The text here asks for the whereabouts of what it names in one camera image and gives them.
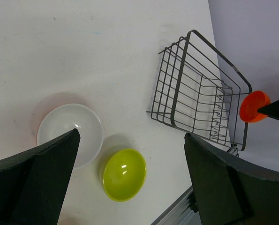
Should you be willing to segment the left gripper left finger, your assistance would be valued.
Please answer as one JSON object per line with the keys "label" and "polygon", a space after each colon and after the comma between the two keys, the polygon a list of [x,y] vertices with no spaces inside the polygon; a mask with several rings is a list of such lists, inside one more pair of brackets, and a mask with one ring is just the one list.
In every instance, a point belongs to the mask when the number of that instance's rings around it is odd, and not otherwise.
{"label": "left gripper left finger", "polygon": [[58,223],[79,142],[73,129],[0,160],[0,225]]}

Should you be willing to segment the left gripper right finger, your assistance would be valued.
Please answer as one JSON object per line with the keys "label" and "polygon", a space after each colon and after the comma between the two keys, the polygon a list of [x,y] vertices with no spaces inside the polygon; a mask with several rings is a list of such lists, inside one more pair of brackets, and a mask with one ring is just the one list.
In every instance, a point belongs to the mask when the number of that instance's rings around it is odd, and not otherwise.
{"label": "left gripper right finger", "polygon": [[203,225],[279,225],[279,172],[227,153],[192,133],[184,150]]}

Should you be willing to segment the red-orange plastic bowl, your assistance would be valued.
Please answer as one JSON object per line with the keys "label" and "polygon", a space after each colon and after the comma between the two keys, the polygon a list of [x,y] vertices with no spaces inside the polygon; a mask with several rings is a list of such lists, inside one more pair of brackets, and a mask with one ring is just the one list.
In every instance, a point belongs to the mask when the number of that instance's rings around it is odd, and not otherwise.
{"label": "red-orange plastic bowl", "polygon": [[259,122],[267,118],[267,115],[258,112],[262,108],[271,103],[268,95],[260,90],[251,92],[241,104],[239,115],[240,119],[247,123]]}

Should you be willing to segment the white bowl orange outside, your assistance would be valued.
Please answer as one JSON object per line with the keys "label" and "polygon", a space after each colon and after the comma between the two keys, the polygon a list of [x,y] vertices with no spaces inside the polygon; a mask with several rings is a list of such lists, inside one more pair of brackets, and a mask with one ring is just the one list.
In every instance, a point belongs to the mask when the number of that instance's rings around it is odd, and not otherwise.
{"label": "white bowl orange outside", "polygon": [[80,169],[99,154],[104,136],[99,117],[81,104],[65,104],[50,111],[41,121],[37,131],[37,145],[44,144],[72,129],[80,135],[74,170]]}

